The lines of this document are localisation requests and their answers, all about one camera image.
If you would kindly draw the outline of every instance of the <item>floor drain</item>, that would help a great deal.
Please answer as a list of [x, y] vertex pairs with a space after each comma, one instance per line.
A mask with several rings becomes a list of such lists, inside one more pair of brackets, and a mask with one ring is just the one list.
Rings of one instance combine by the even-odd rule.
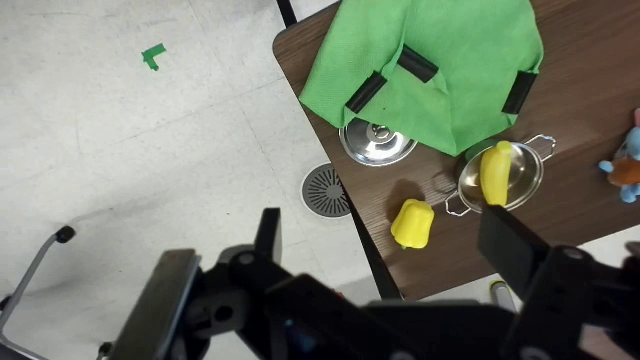
[[323, 163], [306, 175], [301, 197], [317, 216], [340, 217], [350, 214], [340, 177], [330, 163]]

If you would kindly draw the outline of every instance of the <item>yellow object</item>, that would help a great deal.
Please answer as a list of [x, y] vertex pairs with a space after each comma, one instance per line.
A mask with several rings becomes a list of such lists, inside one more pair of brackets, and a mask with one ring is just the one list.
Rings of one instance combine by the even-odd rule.
[[391, 235], [401, 247], [426, 247], [435, 212], [420, 200], [406, 200], [391, 224]]
[[513, 148], [509, 141], [497, 141], [486, 149], [479, 159], [479, 188], [486, 203], [505, 206], [507, 202], [507, 175], [511, 169]]

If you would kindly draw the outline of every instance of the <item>green cloth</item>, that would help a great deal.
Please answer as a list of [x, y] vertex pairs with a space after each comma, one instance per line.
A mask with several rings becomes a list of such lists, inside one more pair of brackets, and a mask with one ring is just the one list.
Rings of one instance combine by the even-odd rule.
[[[403, 46], [438, 73], [423, 84], [397, 66]], [[300, 101], [335, 127], [361, 117], [457, 155], [516, 122], [501, 107], [542, 52], [528, 0], [343, 0]], [[387, 81], [353, 114], [346, 101], [374, 71]]]

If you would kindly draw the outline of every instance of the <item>pot handle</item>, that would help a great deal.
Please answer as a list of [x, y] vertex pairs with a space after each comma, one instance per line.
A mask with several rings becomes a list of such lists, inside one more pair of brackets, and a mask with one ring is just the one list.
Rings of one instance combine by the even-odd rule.
[[445, 197], [445, 202], [444, 202], [445, 214], [450, 214], [450, 216], [454, 216], [454, 217], [464, 217], [464, 216], [469, 212], [469, 208], [464, 206], [462, 212], [451, 210], [450, 202], [451, 202], [454, 197], [459, 197], [459, 194], [454, 191], [454, 194], [450, 194], [450, 195]]
[[531, 145], [534, 141], [545, 141], [547, 144], [547, 153], [542, 157], [542, 162], [554, 157], [556, 148], [558, 148], [558, 140], [554, 135], [536, 133], [534, 138], [526, 140], [523, 144]]

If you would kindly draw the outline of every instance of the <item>black strap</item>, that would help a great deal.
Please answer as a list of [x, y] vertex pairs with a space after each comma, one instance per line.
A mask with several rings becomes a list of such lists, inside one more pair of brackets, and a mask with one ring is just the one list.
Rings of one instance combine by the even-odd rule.
[[504, 114], [519, 114], [528, 92], [534, 88], [537, 73], [531, 71], [518, 71], [518, 77], [513, 81], [511, 92], [505, 98], [505, 104], [501, 107]]
[[403, 46], [401, 55], [397, 63], [420, 77], [422, 81], [432, 80], [438, 73], [438, 66], [423, 55], [420, 55], [416, 49]]
[[358, 92], [346, 101], [346, 107], [353, 114], [361, 112], [361, 107], [380, 92], [385, 84], [385, 77], [380, 71], [374, 71]]

